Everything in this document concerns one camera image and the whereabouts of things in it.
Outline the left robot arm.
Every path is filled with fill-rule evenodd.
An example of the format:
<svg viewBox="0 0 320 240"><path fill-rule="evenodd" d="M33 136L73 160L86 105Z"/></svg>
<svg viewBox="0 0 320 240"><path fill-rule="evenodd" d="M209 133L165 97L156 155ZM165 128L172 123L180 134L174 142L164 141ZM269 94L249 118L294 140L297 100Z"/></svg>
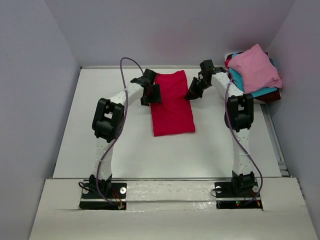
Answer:
<svg viewBox="0 0 320 240"><path fill-rule="evenodd" d="M134 78L115 96L97 102L92 121L96 137L96 157L93 173L89 177L90 190L106 199L112 188L112 156L116 141L122 134L130 105L140 101L142 106L161 103L157 73L146 69L142 76Z"/></svg>

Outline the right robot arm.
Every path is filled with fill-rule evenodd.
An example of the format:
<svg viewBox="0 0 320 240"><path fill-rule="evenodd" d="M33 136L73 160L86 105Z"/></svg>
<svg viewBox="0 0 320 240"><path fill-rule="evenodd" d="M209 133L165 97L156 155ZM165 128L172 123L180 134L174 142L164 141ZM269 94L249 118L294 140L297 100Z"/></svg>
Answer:
<svg viewBox="0 0 320 240"><path fill-rule="evenodd" d="M215 87L224 97L224 122L232 136L232 178L230 181L216 182L213 196L218 199L250 197L258 186L253 169L261 175L249 151L249 134L254 121L254 97L240 90L233 83L229 71L215 67L212 60L204 60L199 66L200 72L193 78L184 98L202 98L206 89Z"/></svg>

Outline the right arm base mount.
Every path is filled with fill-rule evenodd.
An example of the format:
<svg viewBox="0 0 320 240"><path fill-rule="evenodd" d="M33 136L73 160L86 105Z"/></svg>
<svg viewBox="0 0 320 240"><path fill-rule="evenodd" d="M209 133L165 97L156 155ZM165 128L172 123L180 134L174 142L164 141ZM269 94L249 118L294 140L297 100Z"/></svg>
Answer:
<svg viewBox="0 0 320 240"><path fill-rule="evenodd" d="M215 182L210 194L215 198L218 210L263 209L260 194L252 189L235 192L228 181Z"/></svg>

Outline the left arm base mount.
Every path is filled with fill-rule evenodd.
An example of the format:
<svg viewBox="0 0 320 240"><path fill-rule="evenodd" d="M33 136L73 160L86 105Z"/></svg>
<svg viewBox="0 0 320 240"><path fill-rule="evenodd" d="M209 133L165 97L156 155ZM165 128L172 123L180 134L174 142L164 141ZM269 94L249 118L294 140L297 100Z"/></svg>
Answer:
<svg viewBox="0 0 320 240"><path fill-rule="evenodd" d="M101 190L102 197L88 180L78 182L81 188L79 208L81 210L124 211L127 208L127 183L112 182L108 193Z"/></svg>

